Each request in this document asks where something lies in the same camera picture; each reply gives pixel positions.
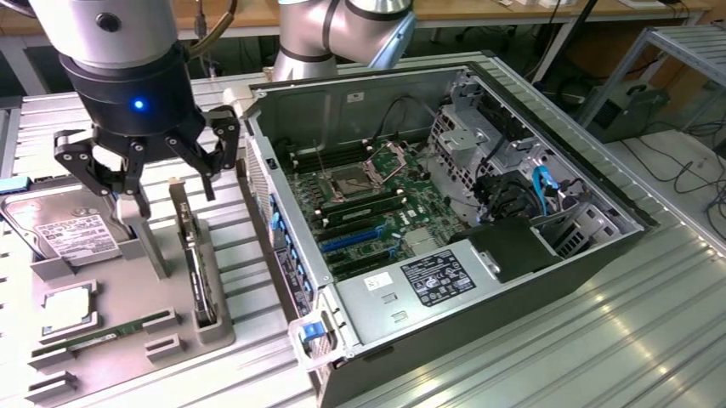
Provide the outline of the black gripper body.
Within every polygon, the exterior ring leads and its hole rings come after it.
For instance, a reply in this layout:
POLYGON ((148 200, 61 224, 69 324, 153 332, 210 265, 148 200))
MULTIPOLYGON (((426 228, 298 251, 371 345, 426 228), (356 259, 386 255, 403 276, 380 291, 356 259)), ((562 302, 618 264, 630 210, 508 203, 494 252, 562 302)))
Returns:
POLYGON ((143 146, 144 160, 159 162, 175 154, 165 143, 173 136, 195 143, 206 127, 186 67, 186 49, 175 42, 145 65, 124 69, 89 67, 59 56, 93 123, 93 140, 121 157, 143 146))

